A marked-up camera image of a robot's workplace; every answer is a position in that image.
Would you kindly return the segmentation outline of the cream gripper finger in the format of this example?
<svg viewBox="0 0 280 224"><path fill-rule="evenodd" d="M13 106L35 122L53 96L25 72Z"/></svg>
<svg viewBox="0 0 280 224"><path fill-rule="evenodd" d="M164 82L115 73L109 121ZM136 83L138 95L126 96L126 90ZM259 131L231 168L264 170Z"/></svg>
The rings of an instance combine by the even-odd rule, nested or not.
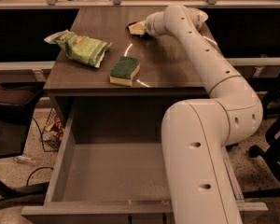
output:
<svg viewBox="0 0 280 224"><path fill-rule="evenodd" d="M147 33L146 24L144 21L138 21L137 24L132 26L128 31L131 35L143 36Z"/></svg>

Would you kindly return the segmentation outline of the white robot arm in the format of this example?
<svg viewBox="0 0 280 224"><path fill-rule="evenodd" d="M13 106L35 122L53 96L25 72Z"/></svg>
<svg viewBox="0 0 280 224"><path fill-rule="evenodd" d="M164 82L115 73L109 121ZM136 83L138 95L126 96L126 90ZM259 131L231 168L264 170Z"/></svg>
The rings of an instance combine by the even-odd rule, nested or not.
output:
<svg viewBox="0 0 280 224"><path fill-rule="evenodd" d="M181 5L145 20L149 35L180 42L209 95L171 105L162 119L171 203L175 224L243 224L222 148L254 134L263 108L242 75L200 34L206 20L204 12Z"/></svg>

